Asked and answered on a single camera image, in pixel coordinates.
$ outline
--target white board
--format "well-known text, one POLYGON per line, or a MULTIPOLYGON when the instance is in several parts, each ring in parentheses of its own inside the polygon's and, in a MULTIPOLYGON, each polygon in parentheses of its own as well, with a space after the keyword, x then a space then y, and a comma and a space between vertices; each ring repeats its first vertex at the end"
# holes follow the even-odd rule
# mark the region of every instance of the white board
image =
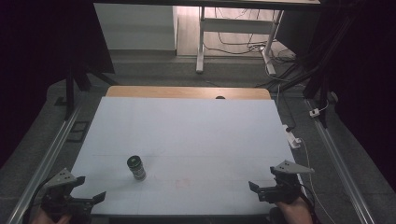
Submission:
POLYGON ((104 97, 73 167, 72 195, 106 191, 93 214, 256 215, 248 181, 275 185, 270 166, 294 161, 274 101, 104 97), (137 181, 126 162, 141 157, 137 181))

